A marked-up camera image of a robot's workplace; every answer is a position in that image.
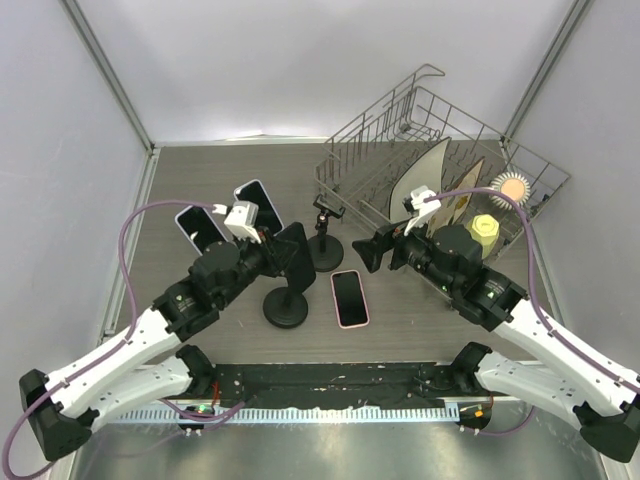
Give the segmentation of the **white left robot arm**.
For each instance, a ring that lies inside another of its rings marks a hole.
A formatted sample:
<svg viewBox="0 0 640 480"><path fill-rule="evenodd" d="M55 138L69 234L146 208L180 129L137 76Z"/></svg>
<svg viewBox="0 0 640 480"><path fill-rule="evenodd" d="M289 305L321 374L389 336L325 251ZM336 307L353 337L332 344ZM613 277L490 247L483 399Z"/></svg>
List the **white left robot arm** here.
<svg viewBox="0 0 640 480"><path fill-rule="evenodd" d="M46 460L84 445L118 414L155 399L205 397L215 369L189 339L216 322L258 277L283 277L302 293L315 281L304 227L214 242L127 329L59 370L19 380L22 407Z"/></svg>

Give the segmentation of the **black clamp phone stand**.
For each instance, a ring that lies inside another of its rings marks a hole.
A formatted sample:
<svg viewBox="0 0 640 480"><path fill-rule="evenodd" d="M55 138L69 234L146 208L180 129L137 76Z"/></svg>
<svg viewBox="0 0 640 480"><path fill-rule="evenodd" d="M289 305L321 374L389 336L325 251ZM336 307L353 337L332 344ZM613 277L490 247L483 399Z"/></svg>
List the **black clamp phone stand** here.
<svg viewBox="0 0 640 480"><path fill-rule="evenodd" d="M287 285L270 291L263 301L265 318L281 329L300 326L307 317L308 303L303 293L294 291Z"/></svg>

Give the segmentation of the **black phone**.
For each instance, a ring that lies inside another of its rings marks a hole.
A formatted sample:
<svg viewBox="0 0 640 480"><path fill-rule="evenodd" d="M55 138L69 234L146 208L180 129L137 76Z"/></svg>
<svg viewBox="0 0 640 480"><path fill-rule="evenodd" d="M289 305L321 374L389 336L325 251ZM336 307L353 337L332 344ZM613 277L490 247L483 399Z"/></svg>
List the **black phone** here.
<svg viewBox="0 0 640 480"><path fill-rule="evenodd" d="M292 222L277 235L277 239L296 244L297 250L285 269L285 277L291 289L304 293L315 282L316 271L303 225Z"/></svg>

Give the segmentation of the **phone with pink case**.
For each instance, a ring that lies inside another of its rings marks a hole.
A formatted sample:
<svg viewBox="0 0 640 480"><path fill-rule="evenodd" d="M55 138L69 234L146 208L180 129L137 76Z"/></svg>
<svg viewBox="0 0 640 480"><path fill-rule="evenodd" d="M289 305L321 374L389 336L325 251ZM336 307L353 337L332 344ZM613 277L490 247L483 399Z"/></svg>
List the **phone with pink case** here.
<svg viewBox="0 0 640 480"><path fill-rule="evenodd" d="M339 327L355 329L367 326L370 315L359 272L334 272L330 281Z"/></svg>

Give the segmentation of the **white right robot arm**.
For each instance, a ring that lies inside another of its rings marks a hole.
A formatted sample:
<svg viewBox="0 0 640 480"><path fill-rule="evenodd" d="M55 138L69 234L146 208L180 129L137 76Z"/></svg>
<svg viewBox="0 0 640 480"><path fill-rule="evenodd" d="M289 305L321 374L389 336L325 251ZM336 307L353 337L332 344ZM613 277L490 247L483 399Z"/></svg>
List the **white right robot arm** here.
<svg viewBox="0 0 640 480"><path fill-rule="evenodd" d="M627 463L639 445L639 374L581 340L525 290L486 266L482 246L462 226L433 237L391 231L392 268L410 266L451 299L461 317L533 355L548 373L518 367L487 350L451 371L457 391L517 396L565 420L599 453Z"/></svg>

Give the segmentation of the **black round-base phone stand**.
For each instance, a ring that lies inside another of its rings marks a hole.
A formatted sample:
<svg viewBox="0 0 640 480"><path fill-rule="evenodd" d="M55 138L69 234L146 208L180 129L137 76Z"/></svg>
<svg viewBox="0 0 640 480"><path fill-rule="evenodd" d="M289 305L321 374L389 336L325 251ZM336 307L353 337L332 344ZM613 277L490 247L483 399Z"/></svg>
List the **black round-base phone stand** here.
<svg viewBox="0 0 640 480"><path fill-rule="evenodd" d="M316 272L330 272L335 270L344 258L342 243L328 233L329 220L340 220L345 208L333 209L322 194L314 199L313 206L318 209L316 216L316 234L308 239L308 247Z"/></svg>

